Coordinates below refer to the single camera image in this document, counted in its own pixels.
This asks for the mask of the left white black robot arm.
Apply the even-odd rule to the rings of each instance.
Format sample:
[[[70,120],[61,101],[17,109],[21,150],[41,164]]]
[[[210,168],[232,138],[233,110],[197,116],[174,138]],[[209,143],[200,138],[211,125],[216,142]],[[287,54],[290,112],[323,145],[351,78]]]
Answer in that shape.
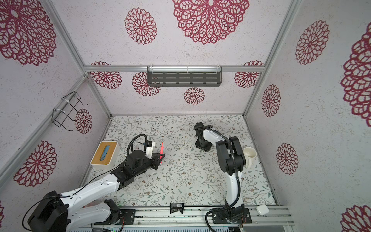
[[[94,223],[118,224],[123,216],[113,200],[88,204],[125,188],[147,169],[158,169],[164,157],[164,153],[154,153],[148,158],[145,152],[135,150],[116,168],[99,175],[97,181],[64,193],[47,193],[29,209],[32,214],[28,220],[22,221],[28,223],[31,232],[68,232]]]

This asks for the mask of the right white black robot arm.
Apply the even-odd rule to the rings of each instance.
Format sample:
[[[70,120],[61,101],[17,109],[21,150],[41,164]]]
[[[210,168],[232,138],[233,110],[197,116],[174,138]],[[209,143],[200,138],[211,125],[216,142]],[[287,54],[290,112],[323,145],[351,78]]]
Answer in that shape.
[[[241,177],[246,158],[237,137],[227,137],[207,126],[195,126],[197,140],[195,146],[205,152],[215,146],[218,164],[227,177],[227,197],[225,207],[220,210],[227,218],[236,217],[244,212],[241,197]]]

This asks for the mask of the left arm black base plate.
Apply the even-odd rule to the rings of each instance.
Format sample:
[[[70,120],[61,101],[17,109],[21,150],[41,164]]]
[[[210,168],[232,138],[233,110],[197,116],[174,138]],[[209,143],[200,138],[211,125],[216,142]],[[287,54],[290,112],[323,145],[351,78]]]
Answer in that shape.
[[[99,225],[99,226],[101,225],[104,225],[104,226],[106,225],[107,226],[108,225],[112,225],[112,226],[132,225],[134,223],[136,210],[135,209],[121,209],[120,211],[121,211],[120,213],[118,212],[112,213],[106,221],[95,222],[94,225]]]

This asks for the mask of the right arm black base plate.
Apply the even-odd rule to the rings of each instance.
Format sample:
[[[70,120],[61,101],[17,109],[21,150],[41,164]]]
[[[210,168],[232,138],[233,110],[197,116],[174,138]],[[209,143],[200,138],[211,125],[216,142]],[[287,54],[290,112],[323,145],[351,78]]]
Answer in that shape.
[[[232,207],[228,210],[212,209],[213,224],[251,224],[250,211],[245,205]]]

